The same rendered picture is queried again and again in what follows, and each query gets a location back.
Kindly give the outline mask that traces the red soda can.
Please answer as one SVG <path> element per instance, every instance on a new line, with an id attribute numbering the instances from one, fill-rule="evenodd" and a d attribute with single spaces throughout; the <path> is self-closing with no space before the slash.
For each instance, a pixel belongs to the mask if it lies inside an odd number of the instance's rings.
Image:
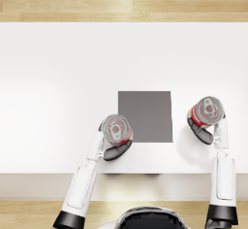
<path id="1" fill-rule="evenodd" d="M 187 114 L 188 118 L 202 128 L 218 123 L 224 116 L 222 103 L 212 96 L 203 97 Z"/>
<path id="2" fill-rule="evenodd" d="M 121 114 L 109 115 L 101 124 L 101 131 L 113 146 L 126 144 L 133 138 L 133 130 L 128 120 Z"/>

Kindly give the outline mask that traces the dark grey square mat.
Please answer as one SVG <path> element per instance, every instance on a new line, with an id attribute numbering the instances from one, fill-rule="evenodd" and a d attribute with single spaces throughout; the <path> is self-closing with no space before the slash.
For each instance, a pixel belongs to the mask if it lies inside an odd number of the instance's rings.
<path id="1" fill-rule="evenodd" d="M 131 124 L 135 143 L 172 142 L 169 91 L 119 91 L 118 112 Z"/>

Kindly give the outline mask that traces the dark round robot body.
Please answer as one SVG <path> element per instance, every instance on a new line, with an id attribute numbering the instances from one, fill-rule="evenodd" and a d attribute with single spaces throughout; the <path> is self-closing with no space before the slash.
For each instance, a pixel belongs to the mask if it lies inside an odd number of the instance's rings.
<path id="1" fill-rule="evenodd" d="M 132 208 L 118 220 L 108 222 L 97 229 L 191 229 L 182 217 L 173 210 L 145 206 Z"/>

